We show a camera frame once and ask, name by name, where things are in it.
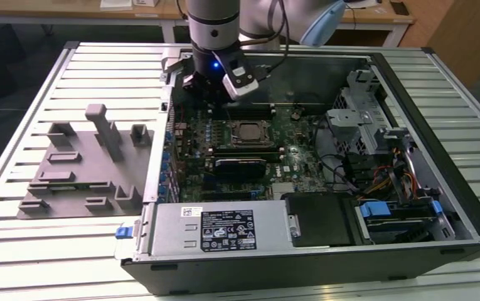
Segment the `power supply label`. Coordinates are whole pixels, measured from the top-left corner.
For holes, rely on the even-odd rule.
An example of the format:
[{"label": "power supply label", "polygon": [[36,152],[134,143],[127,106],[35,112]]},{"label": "power supply label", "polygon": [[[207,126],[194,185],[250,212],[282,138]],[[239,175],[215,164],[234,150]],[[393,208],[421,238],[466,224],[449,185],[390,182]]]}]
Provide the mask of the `power supply label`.
[{"label": "power supply label", "polygon": [[255,250],[253,210],[203,211],[200,249],[203,252]]}]

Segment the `metal table surface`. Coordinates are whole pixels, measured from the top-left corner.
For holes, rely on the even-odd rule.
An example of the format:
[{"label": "metal table surface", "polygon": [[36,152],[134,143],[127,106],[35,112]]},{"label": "metal table surface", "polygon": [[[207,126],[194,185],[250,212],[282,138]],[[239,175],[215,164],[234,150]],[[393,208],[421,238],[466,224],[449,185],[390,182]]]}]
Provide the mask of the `metal table surface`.
[{"label": "metal table surface", "polygon": [[[134,123],[152,129],[167,89],[159,79],[162,52],[186,46],[80,43],[63,50],[0,158],[0,300],[480,300],[480,259],[450,263],[410,280],[154,297],[114,258],[115,229],[136,216],[15,218],[49,144],[44,134],[51,122],[69,121],[75,130],[92,130],[84,108],[103,103],[119,129]],[[480,198],[480,105],[437,57],[420,49],[322,50],[385,55]]]}]

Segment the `table leg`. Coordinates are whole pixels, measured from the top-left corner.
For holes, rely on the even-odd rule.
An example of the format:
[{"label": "table leg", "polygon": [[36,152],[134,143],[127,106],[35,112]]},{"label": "table leg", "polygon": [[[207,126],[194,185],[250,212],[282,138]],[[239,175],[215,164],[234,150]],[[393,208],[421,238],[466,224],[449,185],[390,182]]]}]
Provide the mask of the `table leg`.
[{"label": "table leg", "polygon": [[162,20],[162,34],[163,34],[163,41],[168,44],[175,43],[174,40],[174,20]]},{"label": "table leg", "polygon": [[408,27],[409,27],[408,24],[394,24],[393,29],[389,35],[386,36],[386,40],[385,43],[382,44],[382,47],[398,47]]}]

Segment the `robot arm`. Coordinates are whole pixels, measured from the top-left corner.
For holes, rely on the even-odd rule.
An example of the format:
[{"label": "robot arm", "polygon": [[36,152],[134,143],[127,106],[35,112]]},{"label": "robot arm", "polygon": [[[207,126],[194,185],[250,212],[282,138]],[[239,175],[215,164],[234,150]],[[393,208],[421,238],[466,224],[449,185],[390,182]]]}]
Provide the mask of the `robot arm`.
[{"label": "robot arm", "polygon": [[[222,87],[231,100],[236,100],[255,91],[258,82],[267,78],[267,70],[250,66],[246,60],[239,33],[243,39],[266,38],[249,42],[255,44],[275,37],[275,31],[287,21],[289,38],[303,45],[321,46],[345,10],[342,0],[243,0],[242,3],[239,0],[187,0],[186,3],[194,74],[184,80],[184,88],[204,90],[204,98],[214,99],[211,102],[216,105]],[[286,14],[290,12],[286,20],[282,5]]]}]

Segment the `blue tab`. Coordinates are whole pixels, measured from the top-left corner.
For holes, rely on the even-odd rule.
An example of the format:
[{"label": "blue tab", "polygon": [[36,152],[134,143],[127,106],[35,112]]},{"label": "blue tab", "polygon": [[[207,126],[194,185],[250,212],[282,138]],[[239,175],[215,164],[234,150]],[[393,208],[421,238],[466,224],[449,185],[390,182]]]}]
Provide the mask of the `blue tab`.
[{"label": "blue tab", "polygon": [[134,227],[119,227],[115,232],[115,238],[118,240],[127,240],[132,238]]},{"label": "blue tab", "polygon": [[438,201],[432,201],[432,206],[436,214],[442,213],[442,206]]},{"label": "blue tab", "polygon": [[359,213],[363,218],[370,216],[387,216],[390,215],[389,205],[386,205],[386,202],[382,201],[366,202],[359,207]]}]

